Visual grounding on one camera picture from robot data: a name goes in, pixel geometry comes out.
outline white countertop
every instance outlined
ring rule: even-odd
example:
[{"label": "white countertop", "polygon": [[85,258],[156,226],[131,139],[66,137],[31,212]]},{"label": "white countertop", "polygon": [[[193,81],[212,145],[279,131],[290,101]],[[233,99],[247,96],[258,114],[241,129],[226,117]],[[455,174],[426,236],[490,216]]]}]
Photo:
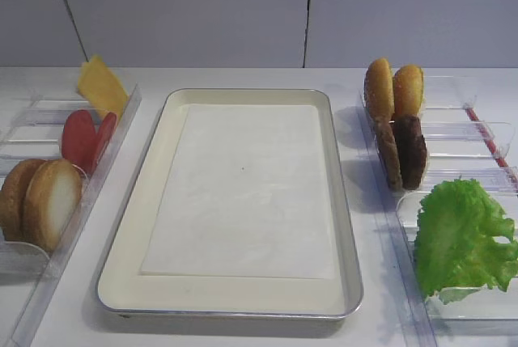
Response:
[{"label": "white countertop", "polygon": [[[42,93],[55,95],[73,87],[57,84],[62,74],[74,70],[60,68],[3,68],[0,87],[18,86],[20,81],[38,87]],[[355,106],[358,89],[363,86],[363,69],[127,69],[142,90],[142,103],[104,188],[91,212],[69,264],[57,286],[33,346],[329,346],[370,345],[402,346],[398,308],[405,300],[392,247],[380,241],[374,214],[382,213],[370,163],[362,160],[366,147],[359,128]],[[518,70],[427,70],[434,75],[471,75],[483,82],[475,105],[478,116],[486,121],[506,121],[518,125]],[[325,339],[272,337],[196,336],[193,325],[169,322],[167,327],[153,323],[135,323],[107,316],[96,300],[94,286],[110,231],[116,228],[130,180],[148,139],[154,119],[166,96],[186,87],[221,88],[307,88],[327,94],[331,100],[342,170],[351,219],[359,252],[364,284],[361,307],[343,327]],[[512,143],[507,162],[518,165],[518,142]],[[448,336],[439,345],[514,345],[513,336]]]}]

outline tomato slice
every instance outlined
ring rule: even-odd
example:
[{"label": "tomato slice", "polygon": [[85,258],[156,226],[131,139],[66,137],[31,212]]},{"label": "tomato slice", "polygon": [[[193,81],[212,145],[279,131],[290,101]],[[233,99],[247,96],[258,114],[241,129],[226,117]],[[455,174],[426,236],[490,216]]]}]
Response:
[{"label": "tomato slice", "polygon": [[104,151],[112,139],[113,132],[117,127],[117,115],[109,112],[97,130],[96,140],[91,145],[90,154],[87,156],[87,163],[84,168],[88,175],[93,174],[103,157]]},{"label": "tomato slice", "polygon": [[89,111],[72,112],[63,126],[62,157],[84,170],[87,156],[95,140],[96,127]]}]

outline tray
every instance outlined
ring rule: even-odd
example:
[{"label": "tray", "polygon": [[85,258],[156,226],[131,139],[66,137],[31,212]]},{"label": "tray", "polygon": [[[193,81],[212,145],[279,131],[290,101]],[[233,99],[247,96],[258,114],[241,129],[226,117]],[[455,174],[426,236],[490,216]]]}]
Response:
[{"label": "tray", "polygon": [[[320,185],[316,193],[313,183]],[[307,192],[307,202],[293,205]],[[164,232],[172,244],[157,253]],[[175,256],[178,243],[185,248]],[[314,250],[302,258],[313,267],[283,267],[301,259],[301,243]],[[326,251],[329,267],[315,268]],[[202,261],[182,263],[192,252]],[[150,254],[158,261],[148,262]],[[172,93],[97,292],[119,315],[306,320],[302,328],[318,324],[322,335],[336,329],[359,307],[363,286],[327,96],[257,89]]]},{"label": "tray", "polygon": [[[59,82],[72,87],[72,81]],[[77,109],[91,112],[96,124],[100,119],[90,104],[78,95],[28,97],[7,121],[0,141],[0,185],[14,165],[25,158],[61,157],[60,138],[67,117]],[[74,246],[81,234],[96,198],[102,189],[131,121],[141,101],[138,87],[130,92],[123,116],[93,176],[83,174],[83,194],[78,208],[62,233],[60,243],[49,256],[30,243],[7,242],[0,235],[0,345],[25,347],[32,343],[43,314],[52,298]]]},{"label": "tray", "polygon": [[[461,94],[464,87],[468,95]],[[425,77],[427,101],[422,111],[422,130],[429,150],[428,170],[420,188],[411,193],[389,190],[372,121],[360,92],[360,124],[384,207],[379,224],[386,227],[397,256],[408,300],[403,316],[410,319],[407,329],[412,345],[437,346],[435,335],[442,333],[515,335],[518,326],[518,295],[513,290],[517,287],[516,279],[512,280],[507,293],[482,288],[460,302],[444,305],[436,296],[423,299],[414,274],[412,251],[419,201],[443,180],[478,180],[504,207],[508,217],[515,220],[517,217],[518,174],[516,168],[509,167],[505,161],[515,130],[509,124],[478,119],[473,108],[474,87],[478,87],[478,83],[473,78]]]}]

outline yellow cheese slice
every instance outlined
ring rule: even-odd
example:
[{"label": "yellow cheese slice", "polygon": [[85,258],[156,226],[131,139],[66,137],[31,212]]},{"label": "yellow cheese slice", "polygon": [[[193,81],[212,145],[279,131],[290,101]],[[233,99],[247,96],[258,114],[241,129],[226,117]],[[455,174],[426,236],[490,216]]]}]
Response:
[{"label": "yellow cheese slice", "polygon": [[121,119],[128,101],[128,94],[120,80],[97,55],[83,63],[78,92],[96,109],[101,119],[108,112],[114,112],[117,122]]}]

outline green lettuce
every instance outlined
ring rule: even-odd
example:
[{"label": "green lettuce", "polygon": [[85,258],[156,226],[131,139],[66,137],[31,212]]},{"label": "green lettuce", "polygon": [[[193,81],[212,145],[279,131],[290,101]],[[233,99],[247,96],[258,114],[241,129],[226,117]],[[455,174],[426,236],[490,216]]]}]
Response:
[{"label": "green lettuce", "polygon": [[[518,273],[515,225],[476,180],[444,181],[421,200],[414,260],[426,296],[444,288],[495,286],[507,291]],[[507,238],[498,243],[495,237]],[[476,289],[445,290],[444,303]]]}]

